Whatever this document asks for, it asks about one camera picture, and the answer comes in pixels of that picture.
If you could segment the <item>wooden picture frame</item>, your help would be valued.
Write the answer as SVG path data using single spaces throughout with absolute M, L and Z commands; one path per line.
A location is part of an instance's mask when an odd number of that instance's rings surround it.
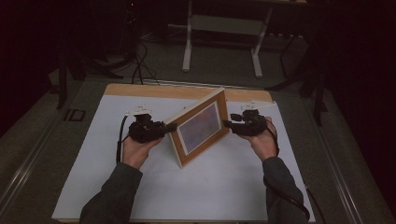
M 196 159 L 229 132 L 223 124 L 227 118 L 225 89 L 218 88 L 164 121 L 166 125 L 177 126 L 169 134 L 180 168 Z

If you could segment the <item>black metal stand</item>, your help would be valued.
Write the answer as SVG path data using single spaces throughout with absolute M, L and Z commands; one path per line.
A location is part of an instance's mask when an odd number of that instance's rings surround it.
M 302 81 L 303 85 L 299 89 L 299 94 L 303 98 L 310 97 L 312 93 L 315 94 L 313 116 L 316 124 L 321 126 L 321 112 L 326 111 L 326 106 L 323 103 L 323 95 L 326 75 L 328 74 L 328 65 L 326 56 L 323 53 L 319 42 L 316 40 L 316 36 L 316 32 L 304 31 L 303 39 L 307 44 L 304 55 L 296 68 L 287 74 L 283 57 L 296 37 L 294 36 L 290 40 L 279 56 L 282 72 L 287 79 L 275 86 L 266 87 L 266 89 L 268 91 L 279 91 L 295 82 Z
M 83 80 L 85 78 L 83 64 L 87 64 L 90 68 L 106 77 L 120 78 L 120 76 L 112 73 L 77 49 L 65 45 L 61 47 L 58 54 L 58 84 L 53 85 L 50 89 L 51 93 L 58 95 L 57 109 L 61 109 L 67 100 L 67 71 L 70 71 L 74 79 Z

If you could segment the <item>black floor socket plate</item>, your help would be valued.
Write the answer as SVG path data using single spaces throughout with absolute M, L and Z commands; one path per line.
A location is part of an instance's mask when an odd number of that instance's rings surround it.
M 64 116 L 64 121 L 83 121 L 85 115 L 86 115 L 85 110 L 68 109 Z

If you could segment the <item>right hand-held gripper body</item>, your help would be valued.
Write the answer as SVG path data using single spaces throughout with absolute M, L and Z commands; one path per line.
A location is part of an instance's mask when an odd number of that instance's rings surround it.
M 267 121 L 258 110 L 257 104 L 252 101 L 242 106 L 241 120 L 244 121 L 238 133 L 244 136 L 257 136 L 267 129 Z

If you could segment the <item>person's right hand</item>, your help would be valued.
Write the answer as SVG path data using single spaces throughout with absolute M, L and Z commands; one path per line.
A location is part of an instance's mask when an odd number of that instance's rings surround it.
M 266 117 L 267 129 L 256 136 L 244 136 L 261 161 L 278 155 L 277 131 L 271 117 Z

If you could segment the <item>white sheet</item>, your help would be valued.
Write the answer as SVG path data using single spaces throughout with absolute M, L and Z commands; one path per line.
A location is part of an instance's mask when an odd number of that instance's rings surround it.
M 191 99 L 105 95 L 52 214 L 76 221 L 84 204 L 109 178 L 116 164 L 124 116 L 140 105 L 165 120 L 192 105 Z M 178 164 L 170 138 L 153 148 L 141 168 L 133 221 L 264 221 L 265 186 L 260 159 L 248 141 L 229 133 L 185 167 Z

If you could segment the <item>white metal stand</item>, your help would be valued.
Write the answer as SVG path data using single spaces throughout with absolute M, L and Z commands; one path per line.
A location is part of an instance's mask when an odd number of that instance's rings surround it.
M 209 16 L 204 14 L 195 14 L 193 12 L 193 0 L 188 0 L 187 7 L 187 35 L 184 49 L 182 71 L 189 72 L 191 67 L 192 53 L 192 31 L 208 31 L 216 33 L 227 33 L 237 35 L 254 35 L 257 37 L 257 43 L 250 49 L 251 61 L 256 78 L 262 78 L 263 72 L 259 58 L 259 52 L 262 47 L 262 41 L 266 35 L 269 21 L 273 14 L 273 7 L 268 7 L 264 12 L 262 20 L 237 19 L 222 16 Z

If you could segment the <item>white floor strip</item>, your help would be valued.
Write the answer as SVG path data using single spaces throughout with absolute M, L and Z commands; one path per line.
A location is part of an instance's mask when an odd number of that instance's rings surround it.
M 182 81 L 169 81 L 169 80 L 154 80 L 154 79 L 144 79 L 143 85 L 156 85 L 156 86 L 179 86 L 179 87 L 200 87 L 200 88 L 226 88 L 226 89 L 236 89 L 236 90 L 254 90 L 260 91 L 264 90 L 255 87 L 241 87 L 233 85 L 222 85 L 222 84 L 205 84 L 205 83 L 195 83 L 195 82 L 182 82 Z

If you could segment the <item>metal floor rail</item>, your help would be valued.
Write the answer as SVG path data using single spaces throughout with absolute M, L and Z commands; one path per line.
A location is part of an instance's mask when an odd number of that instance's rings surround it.
M 55 119 L 46 126 L 44 132 L 39 136 L 37 142 L 30 150 L 27 158 L 22 162 L 17 169 L 11 181 L 7 185 L 4 193 L 0 196 L 0 217 L 2 217 L 7 210 L 12 206 L 19 192 L 23 188 L 25 182 L 28 180 L 30 174 L 33 172 L 38 158 L 42 154 L 44 146 L 47 144 L 51 133 L 58 125 L 59 120 Z
M 349 221 L 349 224 L 363 224 L 361 214 L 357 209 L 357 206 L 350 193 L 347 182 L 345 181 L 341 173 L 340 167 L 332 153 L 331 146 L 329 142 L 326 140 L 322 128 L 319 127 L 316 123 L 316 120 L 313 115 L 313 106 L 308 100 L 303 100 L 303 103 L 304 103 L 304 108 L 309 116 L 310 122 L 314 126 L 314 130 L 317 133 L 319 142 L 321 143 L 321 146 L 324 150 L 325 158 L 329 166 L 333 183 L 336 187 L 338 196 L 346 212 L 346 216 Z

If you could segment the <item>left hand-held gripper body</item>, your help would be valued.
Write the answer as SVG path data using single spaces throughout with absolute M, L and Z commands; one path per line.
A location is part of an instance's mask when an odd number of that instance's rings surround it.
M 165 135 L 166 125 L 163 121 L 153 121 L 151 110 L 145 105 L 138 106 L 132 115 L 135 121 L 129 126 L 128 135 L 138 143 L 148 143 Z

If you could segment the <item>person's left hand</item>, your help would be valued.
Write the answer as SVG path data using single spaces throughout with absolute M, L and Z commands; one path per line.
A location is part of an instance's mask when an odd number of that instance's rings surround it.
M 127 137 L 123 142 L 121 161 L 139 170 L 149 157 L 149 151 L 159 145 L 161 141 L 162 139 L 160 138 L 147 143 L 139 143 L 131 137 Z

